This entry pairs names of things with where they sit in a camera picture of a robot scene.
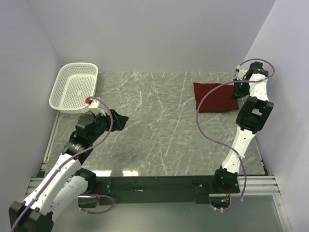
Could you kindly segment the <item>dark red t-shirt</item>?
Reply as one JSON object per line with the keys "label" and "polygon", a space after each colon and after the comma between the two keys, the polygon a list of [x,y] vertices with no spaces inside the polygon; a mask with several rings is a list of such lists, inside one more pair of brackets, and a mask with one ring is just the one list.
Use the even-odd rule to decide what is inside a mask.
{"label": "dark red t-shirt", "polygon": [[[202,84],[193,83],[196,100],[196,109],[203,99],[212,89],[219,86],[220,83]],[[202,103],[200,113],[226,113],[239,109],[237,99],[233,99],[232,85],[224,85],[212,92]]]}

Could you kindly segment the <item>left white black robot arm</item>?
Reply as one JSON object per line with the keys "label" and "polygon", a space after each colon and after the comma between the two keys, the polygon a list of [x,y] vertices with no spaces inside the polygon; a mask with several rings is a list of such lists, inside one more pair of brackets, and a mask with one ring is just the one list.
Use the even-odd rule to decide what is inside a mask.
{"label": "left white black robot arm", "polygon": [[103,134],[122,131],[129,118],[111,109],[81,115],[56,164],[37,188],[21,203],[9,207],[13,232],[50,232],[61,212],[80,195],[93,196],[98,203],[97,176],[81,165]]}

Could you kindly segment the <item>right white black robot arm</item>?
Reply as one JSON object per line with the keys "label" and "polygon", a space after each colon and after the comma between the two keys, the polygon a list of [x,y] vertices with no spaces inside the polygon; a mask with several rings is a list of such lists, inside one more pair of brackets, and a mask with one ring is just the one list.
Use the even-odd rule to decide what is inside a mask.
{"label": "right white black robot arm", "polygon": [[251,59],[248,69],[238,66],[234,81],[233,99],[246,97],[236,118],[236,136],[230,151],[214,174],[212,185],[217,192],[232,191],[238,186],[238,174],[245,152],[264,127],[273,108],[267,95],[269,72],[263,68],[263,60]]}

